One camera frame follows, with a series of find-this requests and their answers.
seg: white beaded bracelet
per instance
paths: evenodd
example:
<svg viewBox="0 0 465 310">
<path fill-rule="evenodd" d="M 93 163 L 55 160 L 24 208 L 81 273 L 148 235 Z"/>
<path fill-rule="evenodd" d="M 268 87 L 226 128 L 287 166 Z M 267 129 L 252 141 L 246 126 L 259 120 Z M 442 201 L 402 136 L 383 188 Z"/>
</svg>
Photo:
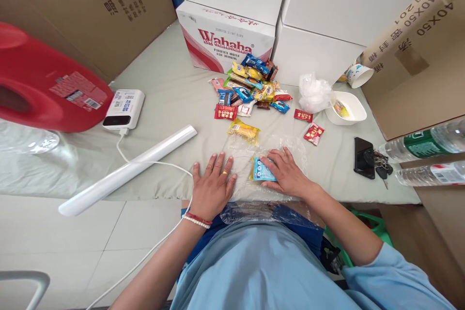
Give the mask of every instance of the white beaded bracelet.
<svg viewBox="0 0 465 310">
<path fill-rule="evenodd" d="M 200 225 L 201 227 L 204 227 L 204 228 L 206 228 L 206 229 L 209 229 L 209 228 L 210 228 L 210 225 L 205 224 L 205 223 L 202 223 L 202 222 L 199 222 L 198 220 L 195 220 L 194 218 L 187 217 L 187 216 L 183 216 L 183 219 L 187 219 L 187 220 L 191 221 L 192 223 L 195 223 L 195 224 L 197 224 L 197 225 Z"/>
</svg>

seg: green label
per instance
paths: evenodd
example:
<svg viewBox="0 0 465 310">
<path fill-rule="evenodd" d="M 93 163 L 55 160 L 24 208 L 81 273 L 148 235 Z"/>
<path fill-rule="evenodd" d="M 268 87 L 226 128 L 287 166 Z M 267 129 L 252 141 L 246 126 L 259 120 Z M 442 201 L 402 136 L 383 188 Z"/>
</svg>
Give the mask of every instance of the green label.
<svg viewBox="0 0 465 310">
<path fill-rule="evenodd" d="M 451 154 L 434 140 L 431 130 L 404 137 L 403 143 L 409 152 L 419 158 Z"/>
</svg>

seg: red bottle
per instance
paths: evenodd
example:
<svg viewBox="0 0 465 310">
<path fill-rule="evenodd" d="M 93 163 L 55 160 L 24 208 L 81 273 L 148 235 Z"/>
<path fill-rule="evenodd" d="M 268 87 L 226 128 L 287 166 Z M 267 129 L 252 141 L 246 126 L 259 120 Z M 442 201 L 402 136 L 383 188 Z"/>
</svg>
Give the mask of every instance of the red bottle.
<svg viewBox="0 0 465 310">
<path fill-rule="evenodd" d="M 82 132 L 104 119 L 112 98 L 89 69 L 0 22 L 0 118 Z"/>
</svg>

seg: black phone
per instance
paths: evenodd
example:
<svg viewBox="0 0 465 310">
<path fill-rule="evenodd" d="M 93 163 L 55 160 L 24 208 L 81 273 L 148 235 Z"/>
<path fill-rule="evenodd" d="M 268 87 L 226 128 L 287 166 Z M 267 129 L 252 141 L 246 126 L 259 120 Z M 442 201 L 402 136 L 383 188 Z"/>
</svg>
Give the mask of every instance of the black phone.
<svg viewBox="0 0 465 310">
<path fill-rule="evenodd" d="M 375 178 L 373 144 L 359 137 L 355 137 L 354 171 L 368 179 Z"/>
</svg>

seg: floor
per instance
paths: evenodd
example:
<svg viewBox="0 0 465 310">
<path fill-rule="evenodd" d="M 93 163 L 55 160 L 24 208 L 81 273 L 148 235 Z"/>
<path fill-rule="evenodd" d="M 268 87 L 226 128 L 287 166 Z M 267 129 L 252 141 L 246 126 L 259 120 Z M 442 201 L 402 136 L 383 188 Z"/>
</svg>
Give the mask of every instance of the floor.
<svg viewBox="0 0 465 310">
<path fill-rule="evenodd" d="M 49 274 L 39 310 L 86 308 L 174 227 L 181 207 L 180 200 L 101 201 L 63 217 L 62 202 L 0 196 L 0 270 Z M 127 283 L 98 306 L 109 306 Z M 28 281 L 1 282 L 0 308 L 24 310 L 34 291 Z"/>
</svg>

